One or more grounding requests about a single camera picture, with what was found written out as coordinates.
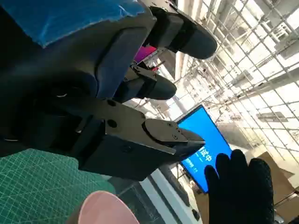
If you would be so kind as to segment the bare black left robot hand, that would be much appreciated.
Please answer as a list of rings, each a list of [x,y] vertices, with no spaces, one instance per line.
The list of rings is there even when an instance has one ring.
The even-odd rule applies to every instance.
[[[141,181],[205,144],[125,105],[176,86],[134,65],[142,46],[209,58],[215,38],[166,0],[3,0],[0,155],[69,156],[92,173]]]

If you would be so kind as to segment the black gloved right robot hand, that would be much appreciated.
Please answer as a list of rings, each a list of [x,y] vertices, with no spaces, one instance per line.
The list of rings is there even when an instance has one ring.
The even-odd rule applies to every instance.
[[[218,154],[205,168],[210,224],[271,224],[274,199],[271,169],[259,158],[246,161],[239,149]]]

